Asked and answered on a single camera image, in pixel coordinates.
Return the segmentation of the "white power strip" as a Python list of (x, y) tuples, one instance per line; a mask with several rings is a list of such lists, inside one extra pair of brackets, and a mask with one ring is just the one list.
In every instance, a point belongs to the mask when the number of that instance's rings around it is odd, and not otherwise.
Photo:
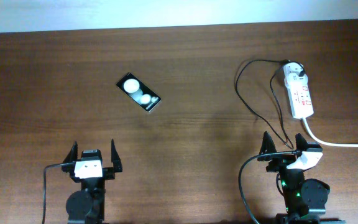
[(313, 115), (313, 105), (308, 86), (308, 76), (304, 82), (288, 83), (284, 75), (284, 84), (287, 88), (288, 99), (293, 118), (303, 119)]

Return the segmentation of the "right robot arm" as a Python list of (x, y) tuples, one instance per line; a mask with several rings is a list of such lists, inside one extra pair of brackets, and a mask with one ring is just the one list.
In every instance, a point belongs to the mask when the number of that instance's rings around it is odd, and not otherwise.
[(267, 162), (267, 172), (278, 174), (277, 185), (282, 187), (286, 214), (278, 214), (276, 223), (345, 223), (338, 218), (325, 218), (330, 186), (318, 179), (306, 179), (304, 172), (320, 161), (323, 149), (317, 142), (308, 142), (301, 134), (295, 136), (296, 149), (288, 154), (278, 152), (273, 139), (264, 132), (257, 159)]

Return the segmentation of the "black smartphone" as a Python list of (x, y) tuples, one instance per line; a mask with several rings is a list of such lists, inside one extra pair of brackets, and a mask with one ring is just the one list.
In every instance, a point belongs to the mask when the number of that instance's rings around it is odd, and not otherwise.
[(132, 73), (126, 73), (116, 86), (144, 111), (151, 112), (160, 102), (161, 97)]

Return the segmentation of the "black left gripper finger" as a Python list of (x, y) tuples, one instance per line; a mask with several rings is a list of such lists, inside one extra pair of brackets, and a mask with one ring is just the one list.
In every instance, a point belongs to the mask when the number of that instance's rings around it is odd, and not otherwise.
[(62, 162), (63, 163), (62, 171), (66, 173), (73, 172), (77, 158), (78, 158), (78, 143), (75, 141), (70, 149), (70, 152), (67, 154), (66, 158)]
[(116, 150), (114, 139), (111, 139), (111, 163), (115, 172), (122, 172), (122, 162)]

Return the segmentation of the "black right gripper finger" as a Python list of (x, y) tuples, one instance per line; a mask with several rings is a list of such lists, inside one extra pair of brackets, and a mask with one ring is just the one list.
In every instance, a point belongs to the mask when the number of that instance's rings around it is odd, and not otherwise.
[(322, 147), (317, 142), (308, 142), (300, 133), (295, 135), (296, 150), (305, 152), (322, 152)]
[(265, 131), (262, 138), (262, 145), (259, 151), (258, 161), (271, 161), (273, 154), (276, 153), (276, 147), (271, 135), (268, 131)]

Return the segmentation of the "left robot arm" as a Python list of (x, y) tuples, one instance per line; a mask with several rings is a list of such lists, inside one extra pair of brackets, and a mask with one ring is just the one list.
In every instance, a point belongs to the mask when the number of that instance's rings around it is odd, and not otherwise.
[(102, 223), (104, 221), (105, 181), (114, 180), (122, 172), (114, 141), (111, 142), (111, 167), (103, 167), (99, 149), (83, 151), (78, 157), (75, 142), (63, 160), (62, 171), (81, 184), (81, 189), (72, 193), (66, 202), (68, 223)]

